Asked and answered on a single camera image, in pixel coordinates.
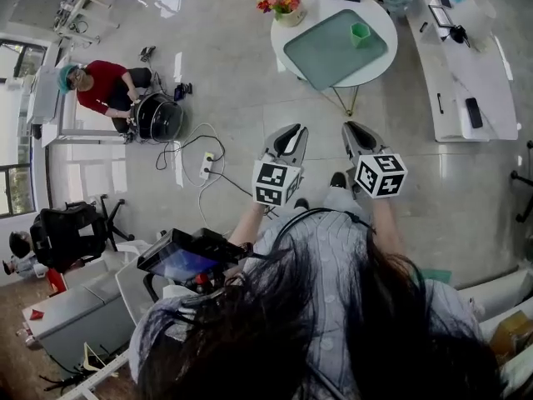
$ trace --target window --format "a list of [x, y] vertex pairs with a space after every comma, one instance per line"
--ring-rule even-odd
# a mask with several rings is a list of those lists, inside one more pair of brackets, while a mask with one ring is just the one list
[[0, 83], [35, 74], [47, 49], [37, 44], [0, 40]]
[[29, 163], [0, 166], [0, 218], [35, 212]]
[[30, 168], [32, 145], [27, 130], [27, 97], [10, 89], [8, 78], [35, 74], [47, 49], [0, 39], [0, 218], [35, 211]]

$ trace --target green cup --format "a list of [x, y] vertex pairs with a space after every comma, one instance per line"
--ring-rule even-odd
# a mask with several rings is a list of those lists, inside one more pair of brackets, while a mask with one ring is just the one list
[[370, 28], [362, 22], [356, 22], [350, 27], [350, 39], [354, 48], [365, 47], [370, 38]]

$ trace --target red shirt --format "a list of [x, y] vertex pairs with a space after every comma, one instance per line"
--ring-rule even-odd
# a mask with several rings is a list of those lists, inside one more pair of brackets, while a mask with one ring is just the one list
[[116, 63], [107, 61], [92, 61], [86, 66], [86, 70], [94, 78], [92, 88], [80, 92], [77, 91], [77, 100], [87, 108], [91, 108], [101, 114], [109, 109], [104, 103], [111, 96], [115, 82], [127, 72], [126, 68]]

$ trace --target table leg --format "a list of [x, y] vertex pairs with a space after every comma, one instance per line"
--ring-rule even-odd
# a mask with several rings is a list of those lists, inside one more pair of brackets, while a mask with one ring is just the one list
[[85, 40], [86, 42], [90, 42], [90, 43], [100, 43], [100, 38], [98, 37], [90, 37], [85, 34], [80, 34], [79, 32], [71, 31], [67, 28], [62, 28], [62, 30], [60, 31], [60, 34], [62, 34], [65, 37], [70, 37], [70, 38], [74, 38], [74, 37], [81, 38], [82, 40]]
[[87, 17], [89, 19], [94, 19], [95, 21], [98, 21], [100, 23], [106, 24], [109, 27], [115, 27], [115, 28], [119, 28], [120, 27], [120, 24], [108, 21], [107, 19], [101, 19], [100, 17], [98, 17], [94, 13], [89, 12], [88, 10], [85, 10], [85, 9], [80, 9], [78, 14], [83, 15], [84, 17]]
[[106, 4], [104, 2], [101, 2], [100, 0], [88, 0], [89, 2], [93, 2], [99, 6], [102, 6], [103, 8], [106, 8], [106, 9], [110, 9], [111, 8], [111, 4]]
[[344, 111], [344, 113], [348, 116], [348, 117], [351, 117], [353, 116], [353, 109], [354, 107], [356, 106], [356, 99], [357, 99], [357, 93], [359, 92], [359, 86], [354, 86], [354, 87], [351, 87], [351, 105], [350, 105], [350, 108], [348, 108], [346, 106], [346, 104], [344, 103], [344, 101], [342, 101], [342, 98], [341, 98], [341, 95], [339, 95], [339, 92], [336, 90], [335, 87], [332, 87], [333, 89], [333, 92], [336, 94], [336, 97], [338, 98], [339, 100], [339, 103], [341, 103], [341, 105], [339, 105], [338, 103], [336, 103], [335, 101], [333, 101], [330, 97], [328, 97], [325, 93], [322, 93], [322, 96], [327, 99], [330, 103], [332, 103], [333, 105], [336, 105], [338, 106], [342, 111]]
[[102, 141], [98, 139], [54, 139], [53, 144], [68, 144], [68, 145], [101, 145], [101, 144], [119, 144], [118, 141]]
[[120, 133], [116, 130], [62, 129], [61, 134], [65, 136], [83, 137], [120, 137]]

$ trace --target long black hair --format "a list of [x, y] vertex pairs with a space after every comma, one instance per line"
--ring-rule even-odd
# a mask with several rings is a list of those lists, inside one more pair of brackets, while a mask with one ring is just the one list
[[[185, 342], [157, 338], [139, 374], [140, 397], [312, 397], [315, 279], [305, 247], [274, 251], [197, 311]], [[346, 345], [359, 398], [501, 397], [494, 354], [467, 327], [434, 315], [431, 292], [409, 260], [384, 256], [369, 238], [366, 256], [354, 253], [348, 286]]]
[[293, 244], [228, 281], [220, 297], [198, 309], [184, 343], [160, 335], [139, 374], [141, 398], [303, 396], [315, 271], [302, 256], [307, 251]]
[[437, 315], [416, 266], [372, 240], [354, 262], [345, 300], [346, 345], [362, 399], [497, 399], [496, 356], [473, 330]]

